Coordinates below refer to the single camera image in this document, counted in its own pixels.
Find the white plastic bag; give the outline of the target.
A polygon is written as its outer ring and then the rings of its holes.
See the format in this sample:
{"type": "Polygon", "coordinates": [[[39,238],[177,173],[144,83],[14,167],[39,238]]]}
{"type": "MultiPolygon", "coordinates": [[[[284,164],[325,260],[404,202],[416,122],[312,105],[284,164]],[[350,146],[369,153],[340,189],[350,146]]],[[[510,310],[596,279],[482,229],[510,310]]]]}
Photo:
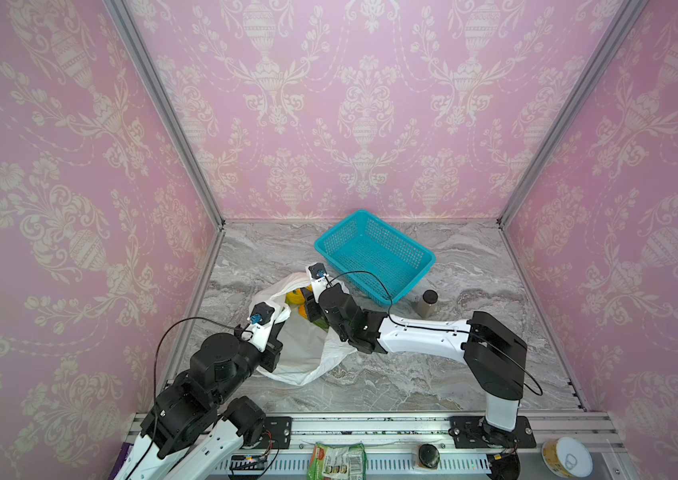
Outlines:
{"type": "Polygon", "coordinates": [[[298,313],[296,306],[285,302],[287,292],[310,285],[309,274],[293,273],[256,293],[249,305],[249,316],[259,302],[268,302],[283,308],[269,338],[283,343],[277,369],[274,373],[269,373],[258,366],[256,371],[270,379],[294,386],[311,383],[357,352],[355,347],[342,342],[335,331],[324,331],[313,325],[298,313]]]}

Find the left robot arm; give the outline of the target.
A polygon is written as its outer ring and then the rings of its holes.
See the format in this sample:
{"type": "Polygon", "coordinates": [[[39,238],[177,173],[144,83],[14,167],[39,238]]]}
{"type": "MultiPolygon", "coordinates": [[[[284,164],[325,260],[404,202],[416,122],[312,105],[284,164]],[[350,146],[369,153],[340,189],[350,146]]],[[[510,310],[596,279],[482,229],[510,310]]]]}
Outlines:
{"type": "Polygon", "coordinates": [[[208,337],[190,367],[155,398],[117,479],[205,479],[240,448],[289,445],[279,427],[247,396],[233,393],[261,367],[272,372],[283,343],[268,338],[259,350],[243,333],[208,337]]]}

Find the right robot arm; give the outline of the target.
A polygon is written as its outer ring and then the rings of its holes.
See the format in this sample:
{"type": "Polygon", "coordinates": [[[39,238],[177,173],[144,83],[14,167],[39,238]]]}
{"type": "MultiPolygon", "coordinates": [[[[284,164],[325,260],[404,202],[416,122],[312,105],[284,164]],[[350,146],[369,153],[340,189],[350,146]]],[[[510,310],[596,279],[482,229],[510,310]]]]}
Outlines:
{"type": "Polygon", "coordinates": [[[318,293],[304,288],[304,312],[322,320],[364,354],[417,353],[466,365],[486,394],[481,422],[486,441],[506,444],[518,422],[526,379],[527,343],[493,315],[427,322],[360,307],[340,284],[318,293]]]}

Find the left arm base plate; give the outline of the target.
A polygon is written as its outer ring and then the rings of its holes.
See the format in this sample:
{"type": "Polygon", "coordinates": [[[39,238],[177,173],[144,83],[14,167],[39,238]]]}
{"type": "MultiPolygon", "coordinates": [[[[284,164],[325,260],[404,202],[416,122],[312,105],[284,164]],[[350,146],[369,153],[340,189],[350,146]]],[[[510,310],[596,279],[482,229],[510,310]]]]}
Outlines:
{"type": "Polygon", "coordinates": [[[289,449],[293,430],[292,416],[267,416],[258,438],[244,441],[243,450],[289,449]]]}

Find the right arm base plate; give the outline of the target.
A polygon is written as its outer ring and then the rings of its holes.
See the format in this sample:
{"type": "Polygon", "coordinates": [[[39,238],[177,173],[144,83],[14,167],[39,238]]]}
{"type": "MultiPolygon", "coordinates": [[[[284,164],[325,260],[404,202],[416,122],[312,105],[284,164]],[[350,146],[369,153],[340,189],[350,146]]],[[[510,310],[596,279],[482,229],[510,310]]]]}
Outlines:
{"type": "Polygon", "coordinates": [[[533,449],[537,441],[529,419],[520,416],[515,428],[509,432],[491,426],[484,417],[452,416],[449,418],[449,435],[457,449],[533,449]]]}

